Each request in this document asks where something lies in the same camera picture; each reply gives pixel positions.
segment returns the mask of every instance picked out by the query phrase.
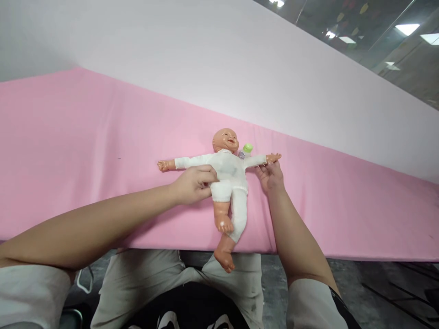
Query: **white sleeve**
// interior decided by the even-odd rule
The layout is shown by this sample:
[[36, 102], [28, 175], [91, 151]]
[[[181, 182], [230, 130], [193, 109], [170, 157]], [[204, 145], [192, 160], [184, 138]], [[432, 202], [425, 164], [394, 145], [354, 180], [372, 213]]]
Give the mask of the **white sleeve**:
[[244, 168], [256, 167], [257, 165], [264, 165], [267, 163], [267, 156], [264, 154], [248, 157], [244, 160]]
[[54, 267], [0, 268], [0, 328], [30, 322], [57, 329], [70, 286], [67, 273]]
[[338, 310], [339, 305], [346, 306], [338, 295], [339, 302], [337, 301], [338, 305], [336, 305], [335, 293], [326, 284], [312, 279], [299, 279], [291, 284], [288, 292], [288, 329], [357, 328], [348, 327], [345, 318], [341, 315], [344, 313], [343, 310], [342, 312]]
[[177, 158], [175, 161], [176, 169], [187, 169], [189, 167], [194, 167], [197, 165], [205, 165], [207, 160], [211, 157], [211, 154], [200, 155], [198, 157], [193, 158]]

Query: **pink fabric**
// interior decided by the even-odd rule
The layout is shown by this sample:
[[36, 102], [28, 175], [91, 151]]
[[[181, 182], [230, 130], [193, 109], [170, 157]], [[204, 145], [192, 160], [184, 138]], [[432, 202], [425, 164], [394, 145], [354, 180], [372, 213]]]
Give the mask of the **pink fabric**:
[[[223, 127], [254, 154], [283, 154], [288, 193], [326, 256], [439, 260], [438, 186], [85, 69], [0, 84], [0, 240], [172, 182], [180, 173], [161, 173], [156, 162], [211, 152]], [[247, 178], [248, 221], [236, 251], [275, 253], [266, 197], [252, 170]], [[208, 199], [159, 216], [127, 243], [213, 250], [219, 238]]]

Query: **lap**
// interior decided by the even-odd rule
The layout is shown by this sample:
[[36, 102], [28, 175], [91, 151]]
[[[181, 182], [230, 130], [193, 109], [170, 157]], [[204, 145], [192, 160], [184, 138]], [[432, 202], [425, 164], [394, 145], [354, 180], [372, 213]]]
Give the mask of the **lap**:
[[201, 271], [185, 268], [177, 250], [129, 249], [113, 256], [99, 291], [92, 328], [121, 327], [136, 311], [162, 293], [195, 281], [210, 285], [234, 301], [250, 328], [263, 328], [261, 256], [233, 254], [227, 274], [212, 256]]

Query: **white wall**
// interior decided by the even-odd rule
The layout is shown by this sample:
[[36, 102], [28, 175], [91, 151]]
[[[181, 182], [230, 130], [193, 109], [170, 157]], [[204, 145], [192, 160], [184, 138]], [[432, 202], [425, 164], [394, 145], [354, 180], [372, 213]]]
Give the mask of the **white wall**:
[[0, 15], [0, 80], [77, 64], [439, 183], [439, 112], [252, 0], [3, 0]]

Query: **ceiling light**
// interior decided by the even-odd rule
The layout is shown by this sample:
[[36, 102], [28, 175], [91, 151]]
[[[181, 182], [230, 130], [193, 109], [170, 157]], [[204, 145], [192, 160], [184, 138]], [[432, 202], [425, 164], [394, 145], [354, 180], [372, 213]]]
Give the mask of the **ceiling light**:
[[398, 30], [404, 33], [406, 36], [409, 36], [419, 27], [419, 24], [401, 24], [395, 26]]
[[283, 5], [285, 5], [285, 2], [282, 0], [270, 0], [271, 3], [277, 3], [278, 8], [282, 7]]
[[387, 64], [387, 69], [392, 70], [392, 71], [401, 71], [400, 68], [396, 67], [394, 64], [395, 62], [385, 62]]
[[439, 33], [421, 34], [421, 38], [432, 46], [439, 46]]
[[392, 70], [392, 71], [401, 71], [401, 69], [397, 68], [397, 67], [394, 66], [394, 65], [388, 65], [387, 68], [388, 68], [389, 70]]
[[326, 34], [326, 36], [329, 36], [329, 40], [333, 39], [335, 37], [335, 34], [332, 33], [331, 31], [328, 31], [328, 33]]
[[350, 37], [339, 37], [341, 41], [344, 41], [345, 43], [356, 43], [354, 40], [352, 40]]

